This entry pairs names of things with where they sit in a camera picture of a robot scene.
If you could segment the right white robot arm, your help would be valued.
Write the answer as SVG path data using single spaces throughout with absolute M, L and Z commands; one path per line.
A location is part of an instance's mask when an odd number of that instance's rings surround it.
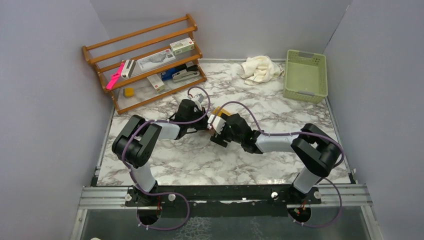
M 210 140 L 222 147 L 240 144 L 250 154 L 295 153 L 304 164 L 288 190 L 289 199 L 300 204 L 319 180 L 326 178 L 342 155 L 341 146 L 320 128 L 307 123 L 299 132 L 263 133 L 252 129 L 239 114 L 211 115 L 207 127 L 215 131 Z

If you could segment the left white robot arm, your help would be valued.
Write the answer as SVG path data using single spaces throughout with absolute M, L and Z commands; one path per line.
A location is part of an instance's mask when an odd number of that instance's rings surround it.
M 207 129 L 207 110 L 202 106 L 204 96 L 197 94 L 183 99 L 178 110 L 167 120 L 146 120 L 133 115 L 112 144 L 116 154 L 129 169 L 138 199 L 144 205 L 157 200 L 156 179 L 150 169 L 149 159 L 158 140 L 179 140 L 187 134 Z

